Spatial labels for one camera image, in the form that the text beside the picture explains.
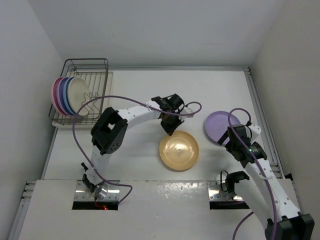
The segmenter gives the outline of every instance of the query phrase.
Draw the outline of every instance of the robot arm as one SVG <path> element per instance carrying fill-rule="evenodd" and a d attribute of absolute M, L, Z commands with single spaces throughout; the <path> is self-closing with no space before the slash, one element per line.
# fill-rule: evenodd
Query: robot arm
<path fill-rule="evenodd" d="M 184 101 L 177 95 L 173 94 L 168 97 L 154 97 L 145 106 L 134 106 L 131 108 L 114 110 L 108 107 L 104 110 L 96 124 L 91 130 L 92 135 L 92 155 L 91 161 L 99 173 L 105 173 L 112 153 L 117 151 L 122 145 L 127 129 L 149 120 L 161 119 L 161 126 L 169 134 L 172 135 L 175 129 L 184 122 L 186 116 L 176 116 L 159 111 L 191 114 L 192 110 L 185 106 Z M 93 167 L 85 169 L 82 181 L 88 190 L 93 193 L 103 180 L 97 176 Z"/>
<path fill-rule="evenodd" d="M 267 187 L 268 180 L 274 196 L 277 215 L 276 240 L 309 240 L 314 227 L 314 220 L 310 214 L 303 215 L 301 210 L 287 196 L 279 181 L 274 175 L 267 155 L 262 147 L 254 140 L 260 135 L 261 128 L 255 124 L 235 125 L 236 133 L 254 154 L 260 163 L 265 176 L 261 173 L 251 153 L 236 138 L 228 127 L 227 132 L 219 140 L 223 143 L 226 136 L 230 141 L 225 146 L 234 158 L 239 161 L 244 171 L 230 173 L 226 176 L 225 185 L 229 193 L 242 197 L 245 203 L 255 213 L 265 229 L 266 239 L 271 239 L 274 224 L 273 203 Z"/>

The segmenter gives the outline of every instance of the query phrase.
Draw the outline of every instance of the blue plate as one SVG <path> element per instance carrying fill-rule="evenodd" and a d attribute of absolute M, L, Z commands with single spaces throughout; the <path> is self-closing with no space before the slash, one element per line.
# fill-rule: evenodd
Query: blue plate
<path fill-rule="evenodd" d="M 68 86 L 72 79 L 74 79 L 74 77 L 69 77 L 63 86 L 63 101 L 68 111 L 71 112 L 72 115 L 76 115 L 75 111 L 73 111 L 73 109 L 71 108 L 69 99 L 68 99 Z"/>
<path fill-rule="evenodd" d="M 69 79 L 69 77 L 64 77 L 58 84 L 58 87 L 56 88 L 56 98 L 58 100 L 58 103 L 61 108 L 68 114 L 68 115 L 74 115 L 71 111 L 68 110 L 65 101 L 64 101 L 64 86 L 66 81 Z"/>

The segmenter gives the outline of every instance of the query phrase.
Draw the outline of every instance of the metal dish rack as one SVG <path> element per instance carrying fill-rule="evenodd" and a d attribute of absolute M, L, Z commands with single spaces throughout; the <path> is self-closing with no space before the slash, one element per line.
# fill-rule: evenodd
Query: metal dish rack
<path fill-rule="evenodd" d="M 105 95 L 109 73 L 106 58 L 73 58 L 64 62 L 60 77 L 79 77 L 89 86 L 90 94 L 84 93 L 85 102 Z M 92 106 L 86 106 L 88 114 L 76 118 L 77 125 L 94 125 L 100 117 L 104 99 L 94 101 Z M 49 118 L 60 125 L 72 125 L 74 116 L 65 116 L 55 110 L 51 104 Z"/>

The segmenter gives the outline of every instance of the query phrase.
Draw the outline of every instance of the lavender plate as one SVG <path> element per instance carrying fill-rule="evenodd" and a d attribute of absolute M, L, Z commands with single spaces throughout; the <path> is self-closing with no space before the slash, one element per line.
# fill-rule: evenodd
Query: lavender plate
<path fill-rule="evenodd" d="M 229 126 L 228 115 L 229 113 L 227 111 L 215 111 L 211 113 L 204 122 L 204 129 L 207 136 L 218 146 L 220 146 L 218 144 L 219 139 Z M 231 124 L 240 124 L 240 121 L 236 116 L 231 115 Z M 222 146 L 224 147 L 228 142 L 229 138 L 223 142 Z"/>

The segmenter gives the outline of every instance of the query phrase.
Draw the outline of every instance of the black bracket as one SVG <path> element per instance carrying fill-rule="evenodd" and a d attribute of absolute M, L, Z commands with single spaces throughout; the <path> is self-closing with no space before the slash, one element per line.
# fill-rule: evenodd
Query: black bracket
<path fill-rule="evenodd" d="M 249 180 L 250 177 L 244 171 L 236 171 L 228 174 L 225 179 L 225 186 L 228 193 L 235 193 L 235 184 L 245 179 Z"/>
<path fill-rule="evenodd" d="M 267 159 L 267 154 L 265 153 L 265 151 L 259 143 L 254 142 L 251 144 L 251 138 L 247 136 L 246 126 L 238 124 L 234 125 L 233 128 L 240 137 L 240 139 L 249 148 L 249 151 L 237 139 L 236 135 L 230 127 L 228 127 L 227 131 L 219 139 L 218 144 L 222 145 L 222 143 L 227 139 L 227 137 L 229 137 L 230 141 L 225 145 L 225 148 L 229 153 L 231 153 L 234 156 L 234 158 L 237 161 L 241 163 L 243 168 L 245 168 L 248 163 L 253 164 L 255 162 L 255 160 L 251 156 L 251 153 L 254 154 L 256 159 Z"/>
<path fill-rule="evenodd" d="M 264 235 L 267 240 L 271 239 L 273 221 L 268 219 L 267 228 L 264 230 Z M 314 230 L 315 221 L 310 214 L 302 215 L 293 218 L 282 217 L 282 221 L 277 222 L 276 233 L 274 240 L 310 240 Z"/>
<path fill-rule="evenodd" d="M 128 121 L 123 119 L 112 107 L 104 110 L 91 129 L 92 143 L 100 150 L 100 154 L 112 154 L 120 148 L 128 127 Z"/>
<path fill-rule="evenodd" d="M 184 101 L 177 94 L 173 94 L 171 96 L 167 96 L 163 98 L 156 96 L 151 98 L 151 100 L 156 102 L 159 105 L 161 110 L 170 112 L 170 113 L 178 114 L 185 107 Z M 170 136 L 174 133 L 176 128 L 184 122 L 184 121 L 181 121 L 178 116 L 173 116 L 165 113 L 161 113 L 159 118 L 161 119 L 161 126 L 163 127 L 165 132 Z"/>

